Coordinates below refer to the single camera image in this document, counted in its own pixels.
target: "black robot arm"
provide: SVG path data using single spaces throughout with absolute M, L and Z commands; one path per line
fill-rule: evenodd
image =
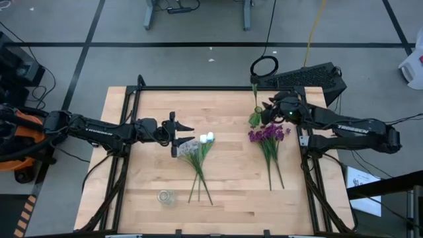
M 115 125 L 61 110 L 48 114 L 44 120 L 44 133 L 48 136 L 62 134 L 83 139 L 92 145 L 101 145 L 108 153 L 117 156 L 125 154 L 125 145 L 138 141 L 157 142 L 162 146 L 171 144 L 171 155 L 176 157 L 176 148 L 194 137 L 176 138 L 175 132 L 194 129 L 183 126 L 174 119 L 175 113 L 171 112 L 169 120 L 161 122 L 159 127 L 153 118 Z
M 333 138 L 301 136 L 300 146 L 306 147 L 311 156 L 322 157 L 329 149 L 374 149 L 382 153 L 396 153 L 401 148 L 399 132 L 380 120 L 341 116 L 329 109 L 302 102 L 295 92 L 280 92 L 270 101 L 273 104 L 263 103 L 263 124 L 278 122 L 276 119 L 282 118 L 303 129 L 349 132 L 347 136 Z

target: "gray concrete floor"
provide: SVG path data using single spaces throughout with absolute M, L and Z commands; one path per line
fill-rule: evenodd
M 182 0 L 195 6 L 193 0 Z M 155 13 L 153 28 L 142 27 L 146 4 L 141 0 L 106 0 L 93 42 L 264 42 L 272 1 L 254 0 L 252 28 L 243 31 L 242 4 L 230 0 L 200 0 L 201 7 L 181 15 Z M 421 27 L 419 0 L 389 0 L 408 42 L 416 41 Z M 0 21 L 26 42 L 85 42 L 99 0 L 13 1 L 0 12 Z M 160 2 L 163 7 L 166 1 Z M 306 42 L 320 1 L 278 0 L 271 42 Z M 314 42 L 401 43 L 379 0 L 328 0 L 316 28 Z M 82 48 L 33 48 L 38 61 L 56 76 L 57 86 L 46 98 L 46 110 L 63 104 Z M 248 85 L 250 64 L 263 48 L 89 48 L 70 111 L 100 118 L 107 88 L 133 85 L 142 74 L 148 85 Z M 280 61 L 279 72 L 302 66 L 305 48 L 268 48 Z M 406 58 L 402 48 L 311 48 L 309 65 L 331 61 L 340 66 L 348 86 L 342 96 L 342 114 L 394 120 L 421 112 L 423 93 L 409 89 L 397 73 Z M 261 65 L 262 70 L 268 65 Z M 50 88 L 45 74 L 42 85 Z M 423 169 L 418 142 L 423 127 L 419 121 L 399 124 L 403 148 L 386 155 L 363 151 L 363 157 L 397 176 Z M 78 139 L 68 139 L 62 147 L 89 159 L 92 148 Z M 341 161 L 363 170 L 348 151 L 340 151 Z M 81 183 L 88 165 L 56 152 L 57 164 L 48 170 L 27 235 L 67 233 L 73 229 Z M 368 167 L 377 176 L 383 173 Z M 33 184 L 17 185 L 12 173 L 0 173 L 0 193 L 29 194 Z M 383 202 L 404 216 L 404 194 L 384 196 Z M 405 237 L 404 222 L 383 210 L 382 218 L 358 213 L 360 230 Z

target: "purple flower bouquet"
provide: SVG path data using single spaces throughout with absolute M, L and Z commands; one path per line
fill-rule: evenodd
M 282 125 L 277 126 L 274 123 L 269 126 L 261 126 L 259 130 L 254 130 L 256 129 L 254 126 L 251 126 L 251 128 L 252 130 L 249 132 L 250 141 L 259 146 L 266 159 L 270 190 L 272 190 L 272 181 L 270 180 L 270 163 L 272 160 L 276 164 L 282 188 L 285 189 L 279 168 L 278 148 L 279 143 L 284 140 L 285 135 L 289 135 L 291 130 L 288 128 L 284 133 Z

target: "yellow cable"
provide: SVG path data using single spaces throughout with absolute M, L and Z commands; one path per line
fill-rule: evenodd
M 322 12 L 323 12 L 323 9 L 325 7 L 325 4 L 326 4 L 326 0 L 322 0 L 322 5 L 320 6 L 319 13 L 317 14 L 316 20 L 313 23 L 313 27 L 312 27 L 311 32 L 310 32 L 309 43 L 307 44 L 307 52 L 305 53 L 305 59 L 304 59 L 304 65 L 303 65 L 304 67 L 307 64 L 307 60 L 309 59 L 309 51 L 310 51 L 311 39 L 313 37 L 313 33 L 315 32 L 317 23 L 319 22 L 320 15 L 322 15 Z

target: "wooden tabletop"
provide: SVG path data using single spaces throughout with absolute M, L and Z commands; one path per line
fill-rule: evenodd
M 125 87 L 110 87 L 101 120 L 118 124 Z M 261 91 L 258 101 L 268 102 L 276 92 Z M 325 106 L 321 88 L 306 88 L 307 102 Z M 138 118 L 155 118 L 158 122 L 176 119 L 195 128 L 178 136 L 213 132 L 215 144 L 203 164 L 204 176 L 214 202 L 212 206 L 202 186 L 200 201 L 197 188 L 191 203 L 188 196 L 195 172 L 189 164 L 171 158 L 171 149 L 157 143 L 132 145 L 126 179 L 124 202 L 120 216 L 120 233 L 184 234 L 249 234 L 262 235 L 269 229 L 274 235 L 312 235 L 309 204 L 295 126 L 280 143 L 279 161 L 285 189 L 272 164 L 272 191 L 261 150 L 249 141 L 248 117 L 254 109 L 251 91 L 142 91 Z M 316 131 L 330 136 L 331 131 Z M 329 154 L 338 157 L 336 151 Z M 102 148 L 93 151 L 90 168 L 105 156 Z M 329 158 L 321 160 L 326 196 L 335 212 L 352 228 L 354 226 L 346 187 L 339 165 Z M 84 226 L 104 200 L 111 159 L 89 177 L 83 191 L 75 229 Z M 172 207 L 157 201 L 160 190 L 173 190 L 176 202 Z M 108 227 L 115 205 L 111 205 Z M 317 202 L 319 223 L 325 230 L 321 207 Z

